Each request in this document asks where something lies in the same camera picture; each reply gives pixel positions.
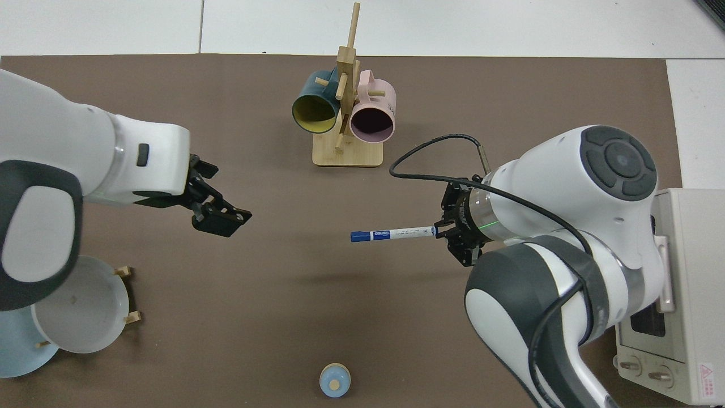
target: marker pen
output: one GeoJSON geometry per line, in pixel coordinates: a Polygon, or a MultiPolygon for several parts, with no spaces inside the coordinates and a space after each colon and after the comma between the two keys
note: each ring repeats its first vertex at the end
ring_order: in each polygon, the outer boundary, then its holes
{"type": "Polygon", "coordinates": [[[381,231],[350,232],[350,242],[395,240],[397,238],[435,237],[436,227],[383,229],[381,231]]]}

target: light blue plate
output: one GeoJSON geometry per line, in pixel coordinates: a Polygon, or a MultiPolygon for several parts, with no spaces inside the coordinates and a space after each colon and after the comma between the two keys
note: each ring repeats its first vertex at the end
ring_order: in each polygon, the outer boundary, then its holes
{"type": "Polygon", "coordinates": [[[320,389],[331,398],[345,395],[350,389],[350,371],[339,363],[328,364],[320,373],[320,389]]]}
{"type": "Polygon", "coordinates": [[[37,343],[45,340],[33,322],[29,306],[0,311],[0,378],[25,375],[47,363],[58,346],[36,348],[37,343]]]}

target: brown mat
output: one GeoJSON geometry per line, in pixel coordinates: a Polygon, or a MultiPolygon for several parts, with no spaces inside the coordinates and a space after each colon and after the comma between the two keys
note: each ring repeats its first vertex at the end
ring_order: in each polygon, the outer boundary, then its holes
{"type": "MultiPolygon", "coordinates": [[[[210,184],[254,216],[225,239],[194,230],[183,208],[87,205],[81,253],[136,268],[144,321],[103,351],[60,351],[0,380],[0,407],[532,407],[468,323],[469,271],[445,242],[352,244],[349,232],[435,222],[445,185],[388,166],[453,132],[481,140],[495,168],[571,128],[617,126],[650,149],[660,187],[680,187],[665,63],[360,59],[398,95],[379,168],[313,165],[312,137],[292,120],[302,83],[334,57],[4,57],[73,101],[185,126],[192,151],[220,167],[210,184]],[[352,374],[338,400],[317,384],[331,362],[352,374]]],[[[401,170],[481,172],[469,144],[431,150],[401,170]]],[[[676,405],[617,376],[612,330],[584,353],[623,407],[676,405]]]]}

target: mug handle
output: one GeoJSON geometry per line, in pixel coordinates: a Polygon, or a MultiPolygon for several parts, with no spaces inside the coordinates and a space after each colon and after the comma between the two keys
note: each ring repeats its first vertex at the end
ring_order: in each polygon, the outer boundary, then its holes
{"type": "Polygon", "coordinates": [[[360,103],[370,103],[368,90],[373,82],[375,82],[375,78],[373,77],[372,70],[364,70],[360,73],[360,82],[357,85],[357,98],[360,100],[360,103]]]}

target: dark teal mug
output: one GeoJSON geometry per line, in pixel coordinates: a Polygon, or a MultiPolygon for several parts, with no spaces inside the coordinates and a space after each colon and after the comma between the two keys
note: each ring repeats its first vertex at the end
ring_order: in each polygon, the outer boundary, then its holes
{"type": "Polygon", "coordinates": [[[299,127],[310,133],[325,133],[335,126],[340,111],[340,101],[335,99],[338,83],[337,67],[332,71],[315,71],[307,78],[292,104],[292,117],[299,127]]]}

